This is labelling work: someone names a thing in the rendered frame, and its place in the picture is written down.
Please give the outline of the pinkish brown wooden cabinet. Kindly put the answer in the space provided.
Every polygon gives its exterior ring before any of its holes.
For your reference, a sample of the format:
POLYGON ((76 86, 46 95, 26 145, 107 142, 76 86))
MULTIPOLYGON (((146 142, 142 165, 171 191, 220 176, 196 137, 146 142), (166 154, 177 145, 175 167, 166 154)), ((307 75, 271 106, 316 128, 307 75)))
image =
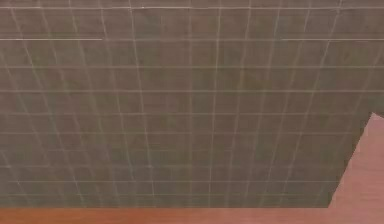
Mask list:
POLYGON ((384 210, 384 118, 373 114, 329 205, 384 210))

